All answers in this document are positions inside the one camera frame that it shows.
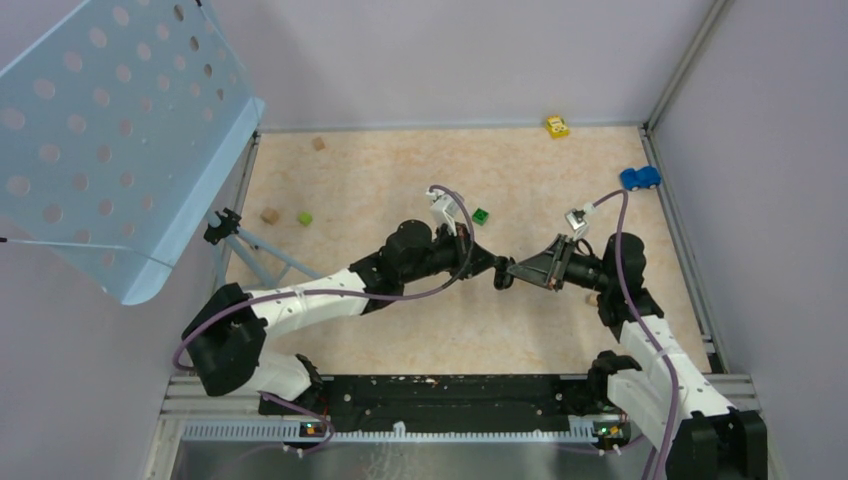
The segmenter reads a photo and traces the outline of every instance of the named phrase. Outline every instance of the lavender wall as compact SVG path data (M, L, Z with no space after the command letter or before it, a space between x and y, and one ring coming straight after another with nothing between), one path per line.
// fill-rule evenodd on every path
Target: lavender wall
M736 2L658 131L725 358L790 478L843 478L848 3Z
M712 0L212 0L267 128L637 122Z

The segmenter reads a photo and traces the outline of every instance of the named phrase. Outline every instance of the black clamp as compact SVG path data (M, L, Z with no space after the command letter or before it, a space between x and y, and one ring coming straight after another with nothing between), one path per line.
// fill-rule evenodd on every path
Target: black clamp
M221 221L220 225L217 227L207 226L206 233L203 234L203 239L212 245L218 245L221 240L238 233L239 222L241 221L241 216L229 208L224 209L223 215L218 212L215 212L215 215Z

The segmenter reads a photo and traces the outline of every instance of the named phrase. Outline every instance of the hole in panel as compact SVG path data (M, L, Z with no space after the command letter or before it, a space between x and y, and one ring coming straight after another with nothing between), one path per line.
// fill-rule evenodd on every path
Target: hole in panel
M53 85L53 82L43 78L36 80L32 84L32 89L35 91L36 95L45 100L50 100L54 95L56 95L56 86Z
M130 68L126 65L118 65L118 68L115 69L115 75L118 77L118 80L127 83L132 78L132 72L130 72Z
M84 192L88 190L88 175L84 173L77 173L74 175L74 179L71 181L74 186L74 190L79 192Z
M121 135L129 137L130 135L132 135L132 122L126 118L121 120L119 130L121 131Z
M6 181L6 191L16 197L26 196L30 187L29 179L20 175L9 177Z
M150 60L150 47L144 42L139 43L138 46L135 47L135 53L138 55L138 58L145 62Z
M2 120L6 128L11 130L20 130L26 124L24 114L12 107L7 107L0 111L0 120Z
M112 210L115 209L115 205L112 203L112 200L108 198L101 200L97 205L97 212L104 217L108 217L112 214Z
M77 73L82 70L82 57L79 56L79 53L65 52L65 56L62 57L62 60L65 63L65 68L68 70Z
M109 106L109 92L97 87L94 89L94 102L101 107Z
M74 243L88 243L91 241L91 232L88 230L77 230L74 234Z
M60 154L61 152L59 151L59 147L49 143L38 148L38 158L47 163L58 162Z
M168 27L164 23L156 26L156 36L159 37L159 40L165 41L170 35L171 31L168 30Z
M62 220L62 207L52 203L44 208L41 215L44 217L44 221L49 224L58 223Z
M88 31L88 39L91 40L91 43L97 48L103 48L106 46L106 34L103 33L103 30L100 30L97 27L91 27Z
M121 174L121 185L125 187L131 187L133 183L135 183L135 178L133 177L132 173L124 172Z
M77 115L76 113L74 113L70 117L68 117L68 128L72 132L76 133L77 135L84 132L85 127L86 127L85 119L82 118L81 116Z
M97 161L100 163L108 163L112 160L112 149L109 145L101 145L97 148Z
M115 22L122 27L126 27L130 23L130 14L123 7L115 7L112 9L112 17Z
M159 84L159 90L162 90L163 92L167 92L168 88L171 87L171 79L165 75L160 74L159 77L156 78L156 81Z

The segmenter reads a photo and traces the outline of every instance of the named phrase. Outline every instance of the purple cable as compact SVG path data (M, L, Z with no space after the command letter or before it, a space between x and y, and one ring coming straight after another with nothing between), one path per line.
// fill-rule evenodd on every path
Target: purple cable
M432 192L433 190L441 190L441 191L445 192L445 194L450 196L453 199L453 201L456 202L456 204L459 206L459 209L462 211L462 216L465 217L465 224L466 224L466 227L468 228L468 238L469 238L470 244L471 244L471 247L469 248L468 253L465 256L465 261L463 262L462 267L460 267L459 270L457 270L456 273L450 278L450 280L445 282L444 285L433 288L431 290L427 290L426 292L415 293L415 294L412 294L412 295L379 295L379 294L376 294L376 293L355 292L355 291L352 291L352 290L337 290L337 289L328 289L328 288L318 288L318 289L312 289L312 290L304 290L302 293L304 295L348 295L350 297L368 298L368 299L371 299L371 300L401 302L401 301L407 301L407 300L418 300L418 299L421 299L421 298L429 297L431 295L435 295L435 294L443 291L445 288L447 288L449 285L451 285L455 281L457 281L459 279L459 276L462 274L462 272L465 271L465 269L468 267L469 263L471 262L471 249L474 248L474 225L473 225L473 222L471 221L471 215L468 213L468 209L465 208L465 204L462 203L462 199L459 197L459 195L456 194L456 192L448 189L447 187L443 187L441 185L430 185L430 191ZM181 370L181 371L184 371L184 372L193 371L194 370L193 367L190 367L188 365L183 365L182 363L180 363L180 356L182 356L186 347L188 347L188 345L191 342L193 342L194 339L196 339L201 334L203 334L203 332L205 332L209 327L211 327L212 325L214 325L216 322L220 321L222 318L226 317L227 315L230 315L231 313L237 312L237 311L239 311L243 308L247 308L249 306L257 305L257 304L260 304L260 303L273 302L275 300L281 300L283 298L291 298L291 297L294 297L296 295L297 295L297 293L293 292L293 291L275 293L275 294L267 295L267 296L264 296L264 297L251 298L250 300L246 300L244 302L237 303L237 304L235 304L231 307L228 307L228 308L221 310L220 312L216 313L215 315L212 315L211 317L209 317L209 319L206 320L205 322L201 323L199 327L194 329L194 331L192 331L185 338L185 340L180 342L179 346L177 346L177 350L174 352L174 355L171 357L171 364L177 370Z
M286 400L283 400L282 398L280 398L280 397L278 397L274 394L271 394L271 393L268 393L268 392L259 392L259 393L261 394L263 400L272 401L272 402L276 403L277 405L286 407L290 410L293 410L297 413L300 413L301 415L306 415L306 416L312 417L312 418L318 420L319 422L321 422L327 428L327 433L329 435L327 435L326 438L324 438L324 440L322 440L321 443L319 443L318 445L315 445L314 447L311 447L307 450L304 450L303 451L304 456L312 455L313 453L317 453L317 452L323 450L324 448L327 448L327 445L329 444L330 440L332 440L332 438L336 435L336 427L334 427L333 424L330 423L330 421L326 419L326 417L324 417L322 415L318 415L315 412L310 412L309 410L302 408L302 407L299 407L299 406L297 406L297 405L295 405L291 402L288 402ZM279 450L279 449L284 449L285 447L286 447L285 445L279 445L279 444L273 443L273 444L270 444L270 445L265 444L265 445L259 445L257 447L251 448L250 450L248 450L248 451L242 453L241 455L239 455L238 457L236 457L235 460L233 460L233 461L225 464L223 467L219 468L218 471L215 472L215 474L213 474L212 477L210 477L210 480L213 480L218 475L221 475L222 473L230 470L231 468L233 468L237 464L241 463L247 457L255 455L259 452L263 452L265 450Z
M654 457L657 454L657 449L655 447L651 447L651 452L648 453L648 461L645 462L645 468L642 469L642 480L648 480L648 477L651 475L651 466L654 464Z
M618 214L618 225L615 229L615 269L616 273L618 273L618 283L621 284L621 292L624 294L624 300L627 302L627 308L630 310L630 314L633 315L633 318L635 318L636 322L639 323L639 327L643 332L645 332L645 335L647 335L651 345L660 352L663 349L662 345L660 345L660 342L656 337L654 337L651 329L648 328L647 324L645 324L645 321L642 320L642 316L639 315L639 311L634 306L633 298L630 296L630 292L627 290L627 284L624 281L624 267L621 260L621 234L624 231L624 213L627 211L627 190L616 190L608 193L601 197L593 205L598 207L600 204L619 194L622 196L621 213ZM677 370L674 368L674 364L671 363L671 359L668 358L668 355L664 353L662 359L666 368L668 368L668 373L671 377L671 404L668 408L668 419L665 424L662 446L659 450L660 454L657 460L657 468L654 470L654 480L657 480L662 476L662 466L665 465L665 462L668 459L668 453L671 447L671 435L674 431L674 420L677 417L677 404L680 400L678 392L680 382L677 378Z

